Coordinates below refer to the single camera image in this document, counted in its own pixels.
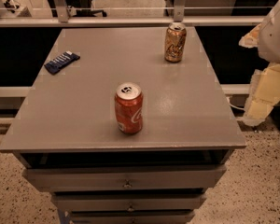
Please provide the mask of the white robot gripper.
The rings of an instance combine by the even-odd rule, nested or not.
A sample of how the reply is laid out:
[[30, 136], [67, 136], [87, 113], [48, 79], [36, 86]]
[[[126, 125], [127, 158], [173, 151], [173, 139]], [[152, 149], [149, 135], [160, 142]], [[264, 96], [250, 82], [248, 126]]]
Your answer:
[[280, 102], [280, 0], [261, 25], [241, 37], [239, 45], [248, 49], [258, 47], [260, 58], [271, 62], [263, 71], [253, 74], [245, 102], [243, 123], [258, 126]]

